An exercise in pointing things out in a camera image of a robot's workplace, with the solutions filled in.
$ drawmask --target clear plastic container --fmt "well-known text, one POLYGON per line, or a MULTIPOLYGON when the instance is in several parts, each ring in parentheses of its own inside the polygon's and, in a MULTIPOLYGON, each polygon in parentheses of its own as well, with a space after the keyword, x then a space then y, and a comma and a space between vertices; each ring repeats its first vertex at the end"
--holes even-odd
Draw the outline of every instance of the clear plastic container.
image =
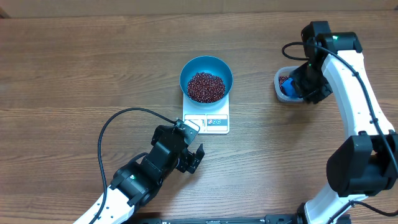
POLYGON ((275 84, 275 91, 276 91, 276 96, 278 97, 278 100, 283 102, 283 103, 302 103, 304 102, 303 98, 296 98, 296 97, 290 97, 282 93, 282 91, 279 88, 279 77, 282 76, 289 76, 290 72, 298 68, 299 66, 289 66, 289 67, 283 67, 278 70, 278 72, 275 74, 275 79, 274 79, 274 84, 275 84))

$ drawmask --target wooden table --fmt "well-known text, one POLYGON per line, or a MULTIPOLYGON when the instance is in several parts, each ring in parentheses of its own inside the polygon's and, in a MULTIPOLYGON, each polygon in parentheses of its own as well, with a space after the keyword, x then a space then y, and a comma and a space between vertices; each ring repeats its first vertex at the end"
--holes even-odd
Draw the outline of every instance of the wooden table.
MULTIPOLYGON (((173 172, 139 212, 294 213, 326 183, 326 161, 344 141, 334 96, 288 105, 274 92, 275 72, 300 65, 281 47, 314 20, 357 33, 379 104, 398 127, 397 11, 0 20, 0 222, 80 217, 103 190, 96 143, 104 122, 132 106, 181 117, 180 71, 199 55, 222 58, 234 73, 231 132, 197 137, 191 148, 203 142, 206 156, 195 174, 173 172)), ((160 124, 142 112, 111 123, 103 139, 108 183, 133 155, 149 152, 160 124)), ((396 210, 398 187, 367 202, 396 210)), ((355 223, 398 222, 361 207, 350 213, 355 223)))

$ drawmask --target kitchen scale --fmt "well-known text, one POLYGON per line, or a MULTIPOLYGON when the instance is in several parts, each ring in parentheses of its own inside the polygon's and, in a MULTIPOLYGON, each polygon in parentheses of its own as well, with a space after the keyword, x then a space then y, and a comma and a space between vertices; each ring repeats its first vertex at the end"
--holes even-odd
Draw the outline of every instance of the kitchen scale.
POLYGON ((229 95, 207 107, 198 106, 183 95, 182 119, 197 124, 200 127, 199 134, 228 134, 229 95))

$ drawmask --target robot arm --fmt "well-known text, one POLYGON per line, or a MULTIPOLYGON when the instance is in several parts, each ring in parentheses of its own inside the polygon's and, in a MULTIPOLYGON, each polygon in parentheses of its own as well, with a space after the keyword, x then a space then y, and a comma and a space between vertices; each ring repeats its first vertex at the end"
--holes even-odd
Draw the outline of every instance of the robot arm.
POLYGON ((336 223, 338 217, 351 207, 347 206, 350 201, 361 201, 391 189, 397 174, 373 124, 357 77, 335 56, 311 45, 337 54, 359 73, 395 159, 398 159, 398 137, 374 96, 356 34, 331 33, 327 22, 311 22, 303 29, 302 40, 308 62, 290 74, 294 95, 318 103, 334 92, 346 141, 328 160, 328 183, 313 200, 299 207, 297 220, 298 223, 336 223))
MULTIPOLYGON (((106 189, 108 195, 104 209, 94 224, 126 221, 157 195, 163 181, 174 168, 193 174, 205 155, 202 144, 196 153, 187 149, 198 132, 197 125, 179 119, 172 127, 158 126, 151 141, 153 148, 141 163, 133 159, 113 175, 111 185, 106 189)), ((103 194, 75 224, 89 223, 98 212, 102 200, 103 194)))

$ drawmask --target blue bowl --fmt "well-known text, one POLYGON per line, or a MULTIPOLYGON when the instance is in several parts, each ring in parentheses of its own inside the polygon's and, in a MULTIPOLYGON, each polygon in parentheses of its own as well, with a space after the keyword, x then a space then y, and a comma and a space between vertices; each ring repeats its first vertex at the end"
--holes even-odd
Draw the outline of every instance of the blue bowl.
POLYGON ((212 75, 220 77, 225 84, 225 93, 222 97, 228 95, 232 89, 233 77, 231 69, 221 59, 213 56, 199 56, 189 61, 181 71, 180 86, 184 95, 187 96, 194 104, 198 106, 213 106, 219 103, 222 99, 213 103, 199 103, 188 96, 188 82, 198 72, 211 73, 212 75))

